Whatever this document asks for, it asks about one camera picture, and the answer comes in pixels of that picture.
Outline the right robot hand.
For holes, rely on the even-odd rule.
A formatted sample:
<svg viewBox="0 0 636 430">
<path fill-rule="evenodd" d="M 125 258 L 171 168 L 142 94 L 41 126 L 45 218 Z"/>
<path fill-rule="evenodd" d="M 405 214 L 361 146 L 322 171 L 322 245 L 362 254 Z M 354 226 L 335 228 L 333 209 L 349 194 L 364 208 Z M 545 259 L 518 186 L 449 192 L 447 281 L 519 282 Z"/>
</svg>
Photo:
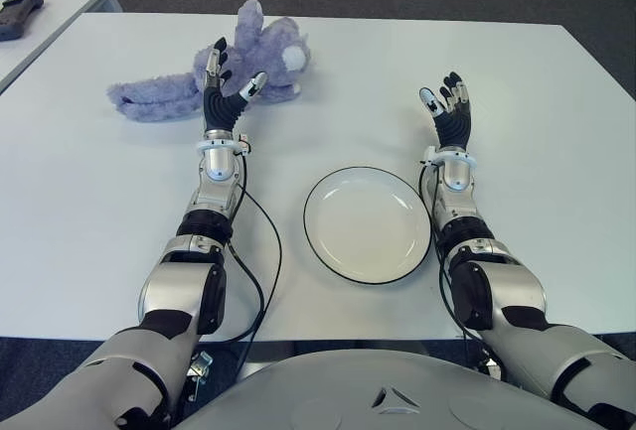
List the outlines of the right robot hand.
<svg viewBox="0 0 636 430">
<path fill-rule="evenodd" d="M 468 89 L 457 72 L 443 78 L 439 93 L 441 102 L 428 87 L 419 91 L 419 98 L 429 111 L 441 148 L 457 147 L 466 150 L 471 135 L 471 103 Z"/>
</svg>

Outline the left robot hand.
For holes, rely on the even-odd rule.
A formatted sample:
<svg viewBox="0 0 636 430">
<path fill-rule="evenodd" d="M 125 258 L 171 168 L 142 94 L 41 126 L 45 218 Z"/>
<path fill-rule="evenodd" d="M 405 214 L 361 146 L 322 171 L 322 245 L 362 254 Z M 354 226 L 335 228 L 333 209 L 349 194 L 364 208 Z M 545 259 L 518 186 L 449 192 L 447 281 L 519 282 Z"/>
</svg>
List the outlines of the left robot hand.
<svg viewBox="0 0 636 430">
<path fill-rule="evenodd" d="M 260 94 L 268 80 L 266 72 L 257 72 L 238 92 L 223 96 L 222 85 L 232 76 L 231 71 L 221 73 L 228 59 L 227 47 L 224 37 L 218 39 L 212 46 L 205 67 L 203 113 L 206 132 L 232 132 L 247 105 Z"/>
</svg>

